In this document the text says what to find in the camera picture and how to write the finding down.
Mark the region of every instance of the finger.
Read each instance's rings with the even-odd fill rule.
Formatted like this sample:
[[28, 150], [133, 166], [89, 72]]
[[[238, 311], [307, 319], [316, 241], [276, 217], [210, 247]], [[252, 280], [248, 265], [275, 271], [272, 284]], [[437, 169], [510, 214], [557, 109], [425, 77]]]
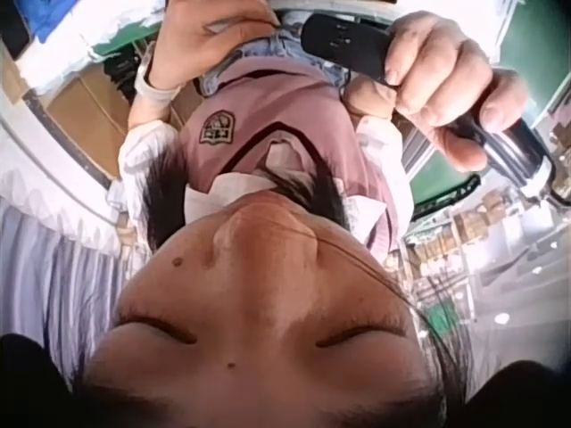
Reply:
[[396, 93], [388, 86], [359, 75], [345, 88], [343, 99], [350, 111], [388, 119], [393, 116]]
[[397, 109], [405, 115], [420, 111], [454, 71], [466, 37], [454, 23], [431, 31], [398, 91]]
[[430, 97], [422, 119], [433, 127], [453, 122], [474, 106], [492, 83], [493, 72], [478, 43], [466, 40], [452, 74]]
[[482, 105], [480, 123], [488, 132], [501, 132], [522, 117], [529, 91], [512, 70], [496, 70], [493, 80], [495, 89]]
[[385, 58], [386, 83], [401, 84], [417, 59], [420, 48], [440, 18], [428, 12], [415, 12], [394, 22], [393, 41]]
[[425, 135], [459, 172], [481, 171], [488, 163], [482, 147], [474, 141], [455, 136], [449, 129], [435, 128]]
[[255, 40], [256, 38], [269, 37], [276, 29], [265, 22], [245, 21], [238, 22], [212, 37], [204, 49], [204, 55], [208, 63], [219, 63], [238, 46]]
[[261, 0], [203, 0], [201, 20], [204, 26], [221, 21], [261, 21], [279, 26], [279, 19]]

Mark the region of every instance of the black grip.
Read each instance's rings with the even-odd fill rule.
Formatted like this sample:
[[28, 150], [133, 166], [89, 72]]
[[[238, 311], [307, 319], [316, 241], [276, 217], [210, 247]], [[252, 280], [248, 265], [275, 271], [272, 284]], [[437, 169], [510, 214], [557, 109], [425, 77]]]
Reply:
[[302, 31], [302, 48], [306, 53], [389, 87], [392, 86], [385, 81], [385, 59], [392, 40], [382, 29], [322, 13], [311, 15]]

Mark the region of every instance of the embroidered badge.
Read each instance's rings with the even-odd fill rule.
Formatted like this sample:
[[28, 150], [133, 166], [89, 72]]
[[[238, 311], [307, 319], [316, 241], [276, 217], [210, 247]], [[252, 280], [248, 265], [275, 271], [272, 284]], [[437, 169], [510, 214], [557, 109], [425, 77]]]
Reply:
[[204, 123], [200, 144], [231, 144], [234, 139], [236, 119], [228, 111], [217, 111]]

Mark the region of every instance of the green wall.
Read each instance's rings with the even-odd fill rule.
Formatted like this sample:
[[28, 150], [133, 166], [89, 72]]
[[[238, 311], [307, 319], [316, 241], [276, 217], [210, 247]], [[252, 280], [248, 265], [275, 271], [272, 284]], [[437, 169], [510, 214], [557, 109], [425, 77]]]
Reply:
[[469, 176], [460, 174], [440, 152], [436, 152], [410, 183], [414, 202], [426, 202], [437, 194], [464, 183]]
[[501, 66], [527, 81], [531, 100], [525, 120], [533, 123], [571, 71], [571, 23], [559, 2], [519, 4], [501, 45]]

